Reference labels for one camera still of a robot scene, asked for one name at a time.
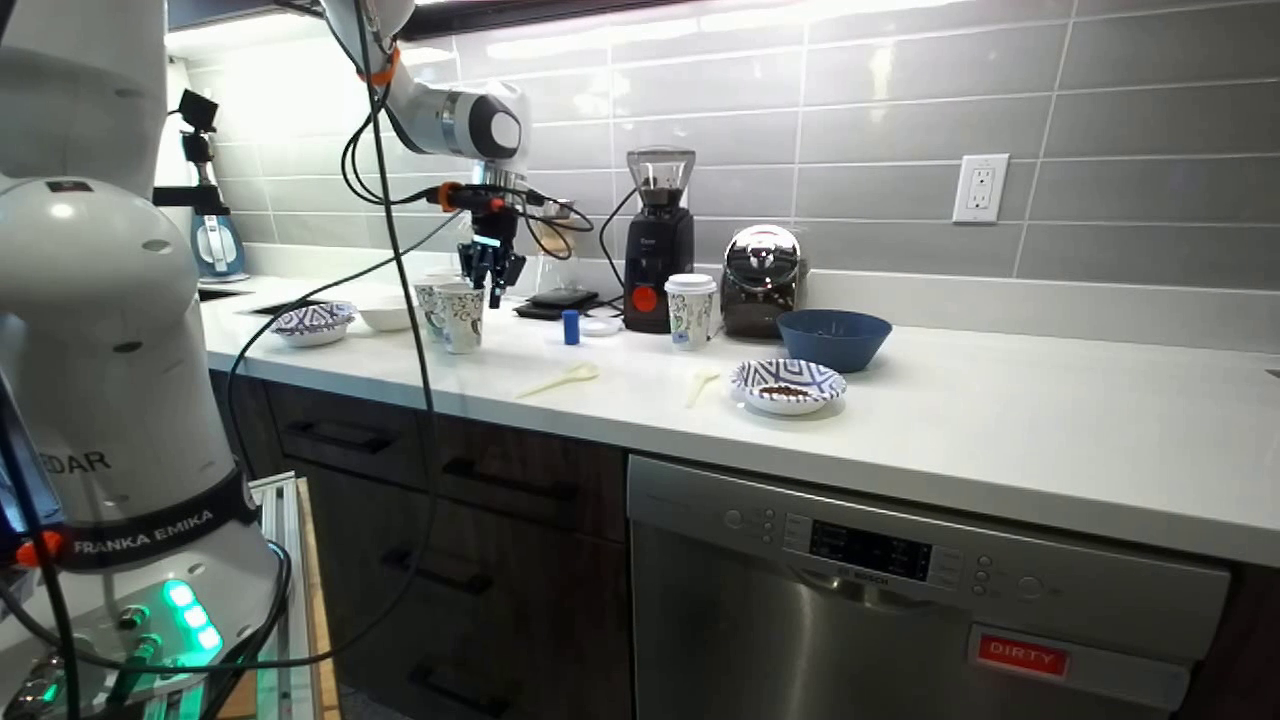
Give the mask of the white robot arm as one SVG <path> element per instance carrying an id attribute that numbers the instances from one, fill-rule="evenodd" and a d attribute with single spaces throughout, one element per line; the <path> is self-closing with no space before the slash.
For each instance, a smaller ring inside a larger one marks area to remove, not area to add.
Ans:
<path id="1" fill-rule="evenodd" d="M 4 720 L 209 720 L 287 596 L 153 203 L 163 30 L 163 0 L 4 0 Z"/>

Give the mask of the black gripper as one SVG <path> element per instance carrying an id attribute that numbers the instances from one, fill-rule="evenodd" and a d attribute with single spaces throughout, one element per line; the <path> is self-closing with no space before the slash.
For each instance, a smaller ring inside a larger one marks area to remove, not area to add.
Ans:
<path id="1" fill-rule="evenodd" d="M 504 291 L 521 285 L 529 256 L 515 253 L 515 207 L 504 195 L 471 203 L 471 241 L 460 247 L 460 273 L 471 287 L 484 287 L 490 266 L 486 307 L 500 307 Z"/>

